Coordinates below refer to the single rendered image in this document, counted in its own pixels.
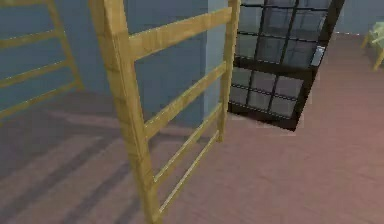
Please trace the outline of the pale green wooden chair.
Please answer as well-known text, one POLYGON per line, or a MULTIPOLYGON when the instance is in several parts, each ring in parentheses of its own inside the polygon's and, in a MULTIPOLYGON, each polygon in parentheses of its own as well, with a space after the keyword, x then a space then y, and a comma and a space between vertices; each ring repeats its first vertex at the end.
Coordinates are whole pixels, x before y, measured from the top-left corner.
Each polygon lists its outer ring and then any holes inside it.
POLYGON ((378 57, 373 66, 373 70, 377 71, 384 62, 384 21, 376 22, 365 35, 361 47, 365 48, 367 45, 374 47, 378 51, 378 57))

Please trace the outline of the yellow wooden slatted rack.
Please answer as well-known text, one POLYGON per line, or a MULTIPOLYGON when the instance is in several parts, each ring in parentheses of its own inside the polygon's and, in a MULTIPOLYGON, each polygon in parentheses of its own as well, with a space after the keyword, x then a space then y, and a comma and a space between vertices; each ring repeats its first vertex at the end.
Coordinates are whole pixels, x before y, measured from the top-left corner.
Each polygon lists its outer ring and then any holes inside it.
MULTIPOLYGON (((88 2, 104 67, 107 71, 114 105, 118 114, 121 132, 126 144, 128 158, 134 171, 134 177, 143 204, 145 220, 147 224, 163 224, 163 215, 184 187, 196 166, 198 166, 205 154, 209 152, 214 143, 223 140, 239 23, 240 0, 228 0, 228 6, 225 8, 133 35, 128 31, 123 0, 88 0, 88 2), (156 116, 146 121, 143 117, 140 102, 135 62, 222 24, 226 26, 223 62, 163 108, 156 116), (219 103, 202 124, 195 129, 181 148, 161 168, 159 173, 154 174, 148 147, 149 140, 167 126, 171 120, 215 81, 221 83, 219 103), (159 186, 212 123, 217 124, 217 130, 214 135, 166 200, 160 203, 157 198, 159 186)), ((57 38, 60 40, 66 59, 3 79, 0 81, 0 88, 23 82, 63 66, 71 69, 74 81, 0 111, 0 119, 64 91, 72 88, 81 89, 83 87, 54 0, 0 0, 0 8, 40 4, 48 8, 54 28, 45 32, 0 39, 0 49, 30 44, 49 38, 57 38)))

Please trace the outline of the black glass-paned door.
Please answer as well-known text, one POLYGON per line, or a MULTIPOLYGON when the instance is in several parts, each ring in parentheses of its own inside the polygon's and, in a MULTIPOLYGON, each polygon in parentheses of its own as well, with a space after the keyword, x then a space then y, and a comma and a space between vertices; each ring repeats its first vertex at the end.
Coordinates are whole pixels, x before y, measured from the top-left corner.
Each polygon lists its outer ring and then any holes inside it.
POLYGON ((294 131, 344 3, 241 0, 229 111, 294 131))

